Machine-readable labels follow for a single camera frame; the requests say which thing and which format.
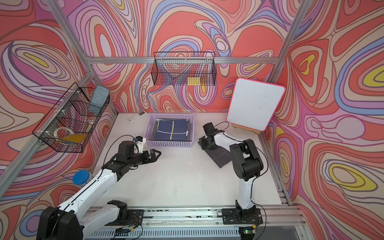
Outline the dark grey pillowcase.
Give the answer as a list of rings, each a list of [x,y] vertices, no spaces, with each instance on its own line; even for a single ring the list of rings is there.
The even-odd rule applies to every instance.
[[[232,161],[230,151],[215,144],[215,150],[204,150],[211,160],[219,167],[222,168]]]

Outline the navy yellow-striped pillowcase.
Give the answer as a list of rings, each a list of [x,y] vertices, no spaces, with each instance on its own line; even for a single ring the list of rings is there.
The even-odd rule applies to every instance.
[[[187,120],[157,120],[156,141],[187,141],[188,134]]]

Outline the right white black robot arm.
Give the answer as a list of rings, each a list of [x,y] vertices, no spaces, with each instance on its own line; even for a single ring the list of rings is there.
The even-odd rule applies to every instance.
[[[240,179],[239,195],[235,213],[240,218],[247,218],[256,213],[253,201],[253,183],[261,176],[264,169],[259,149],[251,139],[240,140],[218,130],[213,123],[203,125],[205,136],[199,139],[202,150],[214,151],[223,148],[229,152],[233,169]]]

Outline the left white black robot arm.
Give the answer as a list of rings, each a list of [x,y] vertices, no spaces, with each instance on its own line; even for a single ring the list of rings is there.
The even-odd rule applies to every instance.
[[[131,215],[126,203],[109,201],[103,208],[87,215],[89,208],[126,173],[140,165],[155,163],[161,152],[145,151],[145,140],[123,141],[118,152],[97,175],[58,207],[47,207],[40,216],[38,240],[85,240],[100,228],[111,224],[140,225],[139,218]]]

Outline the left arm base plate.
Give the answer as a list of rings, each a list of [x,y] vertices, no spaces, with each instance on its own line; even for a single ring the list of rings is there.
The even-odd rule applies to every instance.
[[[142,224],[144,218],[144,210],[123,210],[119,213],[118,218],[107,226],[131,226]]]

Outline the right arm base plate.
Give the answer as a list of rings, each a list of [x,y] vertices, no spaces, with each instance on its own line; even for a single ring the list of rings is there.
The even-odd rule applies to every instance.
[[[224,208],[221,210],[224,225],[256,225],[264,223],[261,211],[255,206],[243,210],[240,207],[233,209]]]

